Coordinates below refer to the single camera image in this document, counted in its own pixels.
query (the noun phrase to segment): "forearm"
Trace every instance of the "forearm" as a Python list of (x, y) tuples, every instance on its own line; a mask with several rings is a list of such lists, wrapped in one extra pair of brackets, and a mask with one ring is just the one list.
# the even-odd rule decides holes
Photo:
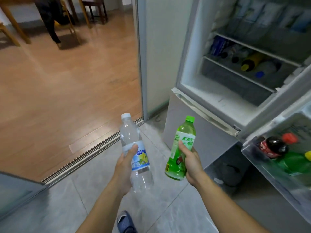
[(112, 179), (76, 233), (112, 232), (123, 195)]
[(240, 208), (205, 173), (196, 188), (220, 233), (267, 233), (256, 220)]

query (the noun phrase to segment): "yellow bottle cap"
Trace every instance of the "yellow bottle cap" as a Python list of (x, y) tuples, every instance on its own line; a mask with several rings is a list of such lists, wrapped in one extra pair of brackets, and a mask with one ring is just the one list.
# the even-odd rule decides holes
[(305, 157), (307, 158), (307, 160), (311, 161), (311, 151), (305, 153)]
[(242, 71), (246, 71), (246, 70), (248, 70), (249, 69), (249, 65), (247, 65), (247, 64), (244, 64), (244, 65), (242, 65), (242, 67), (241, 67), (241, 70)]

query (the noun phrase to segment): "person's left hand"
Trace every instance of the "person's left hand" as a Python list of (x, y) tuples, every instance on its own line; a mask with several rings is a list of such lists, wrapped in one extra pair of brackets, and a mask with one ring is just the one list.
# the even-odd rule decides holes
[(117, 185), (123, 196), (126, 195), (132, 187), (130, 180), (132, 172), (131, 161), (137, 153), (137, 150), (138, 145), (134, 144), (125, 157), (123, 153), (121, 154), (115, 166), (115, 173), (111, 179)]

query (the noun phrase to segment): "green soda bottle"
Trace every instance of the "green soda bottle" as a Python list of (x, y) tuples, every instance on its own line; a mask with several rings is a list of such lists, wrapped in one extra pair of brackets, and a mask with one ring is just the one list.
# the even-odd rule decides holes
[(296, 176), (311, 172), (311, 151), (305, 154), (289, 152), (276, 160), (277, 164), (289, 175)]
[(178, 141), (191, 150), (196, 136), (193, 126), (194, 117), (187, 116), (186, 121), (176, 131), (171, 156), (165, 167), (165, 174), (174, 180), (183, 180), (186, 174), (185, 154), (178, 148)]

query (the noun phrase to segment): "blue slipper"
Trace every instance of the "blue slipper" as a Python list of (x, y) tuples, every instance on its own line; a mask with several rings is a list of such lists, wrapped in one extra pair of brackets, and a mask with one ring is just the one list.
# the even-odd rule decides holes
[(120, 212), (117, 219), (117, 226), (120, 233), (137, 232), (133, 220), (128, 211)]

